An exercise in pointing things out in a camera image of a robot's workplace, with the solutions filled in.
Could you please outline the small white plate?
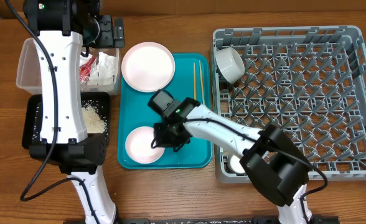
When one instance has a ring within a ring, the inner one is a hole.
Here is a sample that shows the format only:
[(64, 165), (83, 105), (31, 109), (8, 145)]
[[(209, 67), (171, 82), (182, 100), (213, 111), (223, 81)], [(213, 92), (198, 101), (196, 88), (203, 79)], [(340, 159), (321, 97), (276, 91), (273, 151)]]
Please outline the small white plate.
[(150, 164), (159, 160), (164, 154), (163, 147), (152, 148), (154, 128), (141, 126), (128, 134), (125, 140), (126, 153), (130, 159), (139, 164)]

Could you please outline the white napkin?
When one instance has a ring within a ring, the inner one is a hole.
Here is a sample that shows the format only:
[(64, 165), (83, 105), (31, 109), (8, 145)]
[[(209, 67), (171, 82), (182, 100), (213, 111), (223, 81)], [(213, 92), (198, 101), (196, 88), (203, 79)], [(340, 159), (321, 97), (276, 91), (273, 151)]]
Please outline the white napkin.
[(98, 56), (94, 56), (96, 62), (90, 73), (89, 80), (85, 84), (86, 86), (94, 85), (110, 85), (113, 83), (114, 78), (116, 78), (118, 72), (118, 58), (114, 55), (109, 55), (104, 52), (99, 52)]

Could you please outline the red snack wrapper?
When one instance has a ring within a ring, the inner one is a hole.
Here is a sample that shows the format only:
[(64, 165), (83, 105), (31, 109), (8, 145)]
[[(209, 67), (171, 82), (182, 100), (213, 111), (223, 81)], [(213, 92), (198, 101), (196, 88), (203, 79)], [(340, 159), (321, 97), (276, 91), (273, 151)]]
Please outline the red snack wrapper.
[(89, 80), (91, 70), (96, 62), (94, 56), (80, 57), (79, 74), (80, 74), (80, 84), (85, 85)]

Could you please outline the large white plate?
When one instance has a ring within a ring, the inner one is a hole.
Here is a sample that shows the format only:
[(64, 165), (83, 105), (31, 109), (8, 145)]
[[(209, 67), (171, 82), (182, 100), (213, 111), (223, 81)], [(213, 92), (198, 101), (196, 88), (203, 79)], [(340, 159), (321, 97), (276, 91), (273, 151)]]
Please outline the large white plate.
[(123, 57), (121, 72), (125, 82), (141, 92), (166, 87), (175, 74), (172, 53), (156, 42), (142, 42), (131, 47)]

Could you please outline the white cup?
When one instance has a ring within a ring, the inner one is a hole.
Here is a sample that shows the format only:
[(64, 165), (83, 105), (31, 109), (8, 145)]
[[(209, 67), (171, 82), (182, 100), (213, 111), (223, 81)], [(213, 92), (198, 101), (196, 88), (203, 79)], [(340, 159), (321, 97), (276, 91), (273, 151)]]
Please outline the white cup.
[(227, 166), (228, 166), (229, 170), (232, 171), (233, 173), (236, 173), (236, 174), (245, 173), (244, 168), (240, 164), (240, 159), (235, 155), (231, 155), (228, 157)]

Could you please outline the uncooked rice pile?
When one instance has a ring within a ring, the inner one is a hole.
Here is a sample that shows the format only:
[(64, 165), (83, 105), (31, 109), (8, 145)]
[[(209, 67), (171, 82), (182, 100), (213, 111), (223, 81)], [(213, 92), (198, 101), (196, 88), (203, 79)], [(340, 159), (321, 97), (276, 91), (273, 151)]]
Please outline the uncooked rice pile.
[[(59, 106), (59, 131), (57, 143), (66, 144), (69, 140), (77, 142), (85, 140), (89, 134), (103, 133), (103, 123), (97, 113), (92, 109), (72, 109), (69, 106)], [(53, 140), (54, 112), (49, 107), (45, 108), (42, 115), (42, 127), (40, 141), (46, 140), (51, 143)]]

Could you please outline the grey bowl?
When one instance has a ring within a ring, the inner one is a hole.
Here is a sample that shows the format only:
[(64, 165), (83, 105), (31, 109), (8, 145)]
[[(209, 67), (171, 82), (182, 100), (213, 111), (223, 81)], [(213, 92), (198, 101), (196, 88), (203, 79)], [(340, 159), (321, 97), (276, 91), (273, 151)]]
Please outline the grey bowl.
[(243, 60), (232, 47), (216, 51), (215, 60), (221, 75), (231, 84), (234, 84), (245, 73)]

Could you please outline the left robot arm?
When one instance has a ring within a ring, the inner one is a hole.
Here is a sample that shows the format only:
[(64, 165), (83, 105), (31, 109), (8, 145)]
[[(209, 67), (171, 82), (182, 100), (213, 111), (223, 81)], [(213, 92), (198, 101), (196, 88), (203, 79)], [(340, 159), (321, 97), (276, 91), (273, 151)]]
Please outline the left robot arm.
[(103, 133), (90, 134), (82, 113), (80, 57), (89, 49), (124, 45), (99, 1), (25, 1), (21, 24), (35, 41), (42, 85), (39, 139), (30, 156), (59, 167), (74, 186), (86, 223), (119, 223), (103, 175), (108, 145)]

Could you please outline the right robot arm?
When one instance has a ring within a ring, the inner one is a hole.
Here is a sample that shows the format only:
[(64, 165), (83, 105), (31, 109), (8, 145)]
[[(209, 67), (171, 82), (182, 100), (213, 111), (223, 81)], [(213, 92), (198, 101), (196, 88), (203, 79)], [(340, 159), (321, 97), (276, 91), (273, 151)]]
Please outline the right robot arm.
[(311, 221), (304, 201), (309, 161), (282, 129), (272, 124), (265, 129), (238, 124), (195, 99), (180, 102), (166, 90), (156, 91), (148, 106), (162, 118), (154, 125), (152, 148), (178, 151), (191, 138), (210, 141), (238, 157), (255, 189), (277, 205), (280, 223)]

